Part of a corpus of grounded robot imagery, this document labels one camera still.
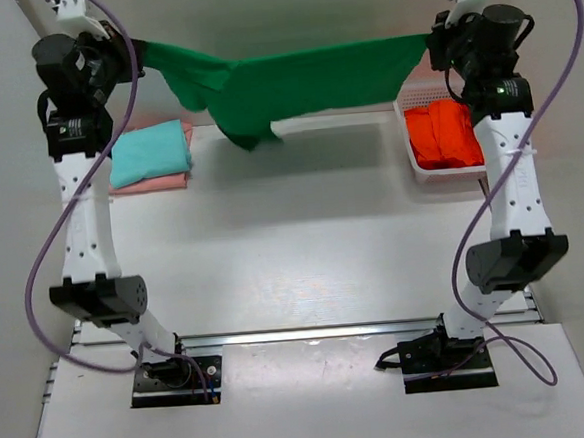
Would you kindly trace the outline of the green t shirt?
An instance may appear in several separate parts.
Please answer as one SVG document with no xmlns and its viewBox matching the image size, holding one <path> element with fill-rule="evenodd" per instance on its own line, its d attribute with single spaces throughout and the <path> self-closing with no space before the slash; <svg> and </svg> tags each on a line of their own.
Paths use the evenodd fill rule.
<svg viewBox="0 0 584 438">
<path fill-rule="evenodd" d="M 149 41 L 143 60 L 186 110 L 208 113 L 231 142 L 252 151 L 275 136 L 274 122 L 394 101 L 425 40 L 393 36 L 236 60 Z"/>
</svg>

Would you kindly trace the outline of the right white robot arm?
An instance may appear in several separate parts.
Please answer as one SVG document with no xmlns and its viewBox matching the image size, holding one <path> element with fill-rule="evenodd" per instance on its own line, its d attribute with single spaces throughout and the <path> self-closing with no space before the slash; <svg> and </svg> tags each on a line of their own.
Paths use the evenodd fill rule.
<svg viewBox="0 0 584 438">
<path fill-rule="evenodd" d="M 415 380 L 466 364 L 483 349 L 482 332 L 501 305 L 541 279 L 569 249 L 542 203 L 530 132 L 534 103 L 527 79 L 515 70 L 534 20 L 512 5 L 454 2 L 437 14 L 426 45 L 433 70 L 455 71 L 464 81 L 451 97 L 470 109 L 490 185 L 480 210 L 490 212 L 492 223 L 485 243 L 462 241 L 457 248 L 455 260 L 466 264 L 468 282 L 454 290 L 455 305 L 430 333 L 377 360 L 377 370 L 403 368 Z"/>
</svg>

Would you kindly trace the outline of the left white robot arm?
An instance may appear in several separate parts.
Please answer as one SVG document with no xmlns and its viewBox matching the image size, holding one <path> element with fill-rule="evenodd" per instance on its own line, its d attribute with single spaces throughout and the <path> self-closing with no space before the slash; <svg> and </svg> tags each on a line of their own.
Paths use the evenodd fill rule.
<svg viewBox="0 0 584 438">
<path fill-rule="evenodd" d="M 62 280 L 50 301 L 68 315 L 120 336 L 142 370 L 168 386 L 193 374 L 178 336 L 149 312 L 140 276 L 126 277 L 111 232 L 109 185 L 114 87 L 140 75 L 123 37 L 89 12 L 87 0 L 52 0 L 63 30 L 32 48 L 45 85 L 38 116 L 66 216 Z"/>
</svg>

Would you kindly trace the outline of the white plastic basket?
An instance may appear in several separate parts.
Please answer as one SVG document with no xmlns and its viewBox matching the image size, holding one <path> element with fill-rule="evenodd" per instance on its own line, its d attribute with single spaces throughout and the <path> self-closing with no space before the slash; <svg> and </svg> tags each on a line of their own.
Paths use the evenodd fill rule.
<svg viewBox="0 0 584 438">
<path fill-rule="evenodd" d="M 411 142 L 408 136 L 407 122 L 404 112 L 411 108 L 428 106 L 439 99 L 449 99 L 450 93 L 446 89 L 443 79 L 414 81 L 404 84 L 397 98 L 393 102 L 393 108 L 399 122 L 400 135 L 403 137 L 408 160 L 412 167 L 414 178 L 419 184 L 478 181 L 486 176 L 484 166 L 469 166 L 460 168 L 423 169 L 417 164 Z"/>
</svg>

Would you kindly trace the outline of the orange t shirt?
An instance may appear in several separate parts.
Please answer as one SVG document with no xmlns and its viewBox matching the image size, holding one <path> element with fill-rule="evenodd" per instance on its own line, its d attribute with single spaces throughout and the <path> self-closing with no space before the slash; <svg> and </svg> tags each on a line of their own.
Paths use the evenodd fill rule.
<svg viewBox="0 0 584 438">
<path fill-rule="evenodd" d="M 467 106 L 438 99 L 404 112 L 414 158 L 423 170 L 479 167 L 482 150 Z"/>
</svg>

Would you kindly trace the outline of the folded teal t shirt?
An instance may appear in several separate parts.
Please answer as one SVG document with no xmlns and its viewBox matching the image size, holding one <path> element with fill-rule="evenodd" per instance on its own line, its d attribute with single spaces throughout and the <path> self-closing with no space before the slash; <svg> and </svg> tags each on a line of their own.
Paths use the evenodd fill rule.
<svg viewBox="0 0 584 438">
<path fill-rule="evenodd" d="M 192 167 L 186 132 L 179 120 L 122 134 L 114 144 L 111 161 L 110 184 L 114 189 L 183 174 Z"/>
</svg>

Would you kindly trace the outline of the folded pink t shirt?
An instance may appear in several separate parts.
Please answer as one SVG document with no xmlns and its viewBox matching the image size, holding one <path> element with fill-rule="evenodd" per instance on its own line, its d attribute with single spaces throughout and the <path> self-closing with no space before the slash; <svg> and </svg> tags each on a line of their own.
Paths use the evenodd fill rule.
<svg viewBox="0 0 584 438">
<path fill-rule="evenodd" d="M 189 150 L 191 146 L 191 139 L 193 136 L 192 126 L 188 123 L 183 124 L 183 130 L 186 132 L 187 141 L 189 144 Z M 154 193 L 155 191 L 169 191 L 184 189 L 187 187 L 187 182 L 189 176 L 191 175 L 191 169 L 183 174 L 171 174 L 163 177 L 156 177 L 150 180 L 143 180 L 140 183 L 126 186 L 121 189 L 114 189 L 111 185 L 109 186 L 110 193 L 112 195 L 141 195 L 142 193 Z"/>
</svg>

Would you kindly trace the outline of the aluminium rail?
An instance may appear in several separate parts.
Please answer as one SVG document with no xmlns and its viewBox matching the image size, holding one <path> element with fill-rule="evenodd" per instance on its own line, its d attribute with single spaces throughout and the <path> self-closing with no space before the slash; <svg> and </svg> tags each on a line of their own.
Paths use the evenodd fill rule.
<svg viewBox="0 0 584 438">
<path fill-rule="evenodd" d="M 496 315 L 492 323 L 496 325 L 518 325 L 540 323 L 543 318 L 536 309 L 521 311 L 517 313 L 503 313 Z M 203 335 L 184 337 L 183 344 L 189 348 L 218 347 L 225 345 L 246 345 L 261 344 L 289 341 L 304 341 L 332 338 L 347 338 L 389 334 L 404 334 L 408 332 L 418 332 L 432 329 L 436 324 L 434 318 L 417 319 L 415 321 L 397 321 L 397 322 L 380 322 L 380 323 L 360 323 L 346 325 L 317 326 L 313 328 L 286 329 L 274 331 L 231 333 L 217 335 Z M 75 343 L 75 346 L 85 348 L 103 348 L 103 347 L 125 347 L 123 341 L 115 342 L 95 342 L 95 343 Z"/>
</svg>

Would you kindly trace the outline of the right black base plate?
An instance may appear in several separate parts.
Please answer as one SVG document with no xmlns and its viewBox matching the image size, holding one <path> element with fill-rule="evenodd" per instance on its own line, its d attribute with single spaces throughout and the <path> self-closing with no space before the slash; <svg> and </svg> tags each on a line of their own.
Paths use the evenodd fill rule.
<svg viewBox="0 0 584 438">
<path fill-rule="evenodd" d="M 492 388 L 499 384 L 483 337 L 442 342 L 419 338 L 397 344 L 406 394 Z"/>
</svg>

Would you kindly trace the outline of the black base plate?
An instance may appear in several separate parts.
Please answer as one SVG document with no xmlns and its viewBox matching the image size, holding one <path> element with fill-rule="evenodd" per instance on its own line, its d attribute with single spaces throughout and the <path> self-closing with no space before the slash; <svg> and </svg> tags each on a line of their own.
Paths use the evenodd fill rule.
<svg viewBox="0 0 584 438">
<path fill-rule="evenodd" d="M 192 370 L 192 365 L 178 370 L 178 375 L 154 377 L 151 372 L 136 372 L 131 396 L 131 407 L 137 409 L 177 406 L 218 405 L 222 394 L 223 357 L 203 355 L 193 358 L 202 376 Z"/>
<path fill-rule="evenodd" d="M 442 342 L 419 338 L 397 344 L 406 394 L 492 388 L 499 384 L 483 337 Z"/>
</svg>

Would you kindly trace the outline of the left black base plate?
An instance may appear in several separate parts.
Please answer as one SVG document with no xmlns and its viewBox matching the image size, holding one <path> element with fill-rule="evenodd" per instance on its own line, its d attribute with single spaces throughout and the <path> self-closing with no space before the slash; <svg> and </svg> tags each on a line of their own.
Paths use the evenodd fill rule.
<svg viewBox="0 0 584 438">
<path fill-rule="evenodd" d="M 218 405 L 222 394 L 223 357 L 203 355 L 193 358 L 202 376 L 192 370 L 192 365 L 178 370 L 178 375 L 154 377 L 151 372 L 136 372 L 131 396 L 131 407 L 137 409 L 177 406 Z"/>
</svg>

